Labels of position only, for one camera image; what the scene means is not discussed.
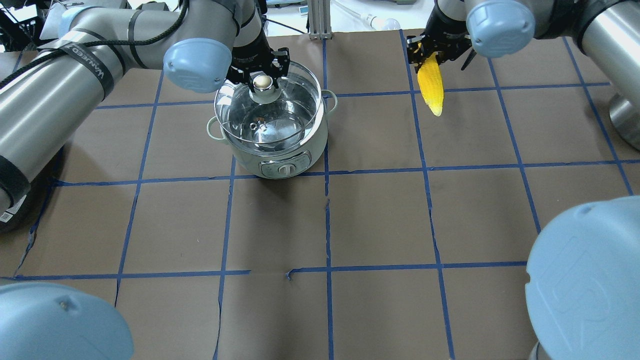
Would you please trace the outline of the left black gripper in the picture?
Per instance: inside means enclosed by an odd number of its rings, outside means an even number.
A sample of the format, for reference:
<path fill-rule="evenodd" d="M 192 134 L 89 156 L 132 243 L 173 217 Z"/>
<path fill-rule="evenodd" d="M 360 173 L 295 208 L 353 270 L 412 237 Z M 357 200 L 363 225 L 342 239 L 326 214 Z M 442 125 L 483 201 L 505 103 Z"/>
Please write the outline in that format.
<path fill-rule="evenodd" d="M 231 66 L 227 80 L 234 85 L 243 84 L 256 93 L 252 75 L 261 73 L 272 79 L 286 77 L 290 71 L 290 48 L 270 48 L 261 20 L 250 20 L 240 28 L 231 50 Z"/>

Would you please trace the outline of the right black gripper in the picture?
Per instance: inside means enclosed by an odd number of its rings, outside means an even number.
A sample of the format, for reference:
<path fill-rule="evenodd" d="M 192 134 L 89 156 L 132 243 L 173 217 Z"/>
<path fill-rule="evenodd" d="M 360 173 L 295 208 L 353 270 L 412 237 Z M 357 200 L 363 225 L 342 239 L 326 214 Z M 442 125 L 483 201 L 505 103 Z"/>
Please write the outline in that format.
<path fill-rule="evenodd" d="M 407 62 L 422 66 L 436 54 L 438 63 L 444 63 L 457 60 L 471 48 L 461 66 L 461 71 L 465 71 L 477 55 L 469 38 L 466 18 L 466 3 L 435 2 L 422 36 L 406 37 Z"/>

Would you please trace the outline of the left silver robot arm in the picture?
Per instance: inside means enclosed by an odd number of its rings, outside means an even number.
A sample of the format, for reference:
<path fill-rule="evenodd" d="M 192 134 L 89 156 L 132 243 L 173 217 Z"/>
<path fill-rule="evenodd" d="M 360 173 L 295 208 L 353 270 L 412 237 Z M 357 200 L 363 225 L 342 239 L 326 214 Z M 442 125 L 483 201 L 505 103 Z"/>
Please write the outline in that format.
<path fill-rule="evenodd" d="M 59 38 L 1 82 L 1 210 L 32 182 L 131 69 L 164 71 L 176 86 L 207 94 L 226 81 L 288 74 L 290 51 L 274 50 L 253 0 L 184 0 L 171 11 L 74 7 Z"/>

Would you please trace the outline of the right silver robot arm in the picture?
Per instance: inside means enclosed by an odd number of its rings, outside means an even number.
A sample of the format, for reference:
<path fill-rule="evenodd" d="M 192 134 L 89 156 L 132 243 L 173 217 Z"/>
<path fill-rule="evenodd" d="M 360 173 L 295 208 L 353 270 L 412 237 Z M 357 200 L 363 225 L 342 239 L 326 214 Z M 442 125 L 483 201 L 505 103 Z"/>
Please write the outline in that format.
<path fill-rule="evenodd" d="M 533 39 L 570 37 L 617 89 L 609 118 L 617 134 L 639 148 L 640 5 L 637 0 L 437 0 L 424 30 L 405 39 L 416 71 L 428 60 L 464 54 L 498 59 Z"/>

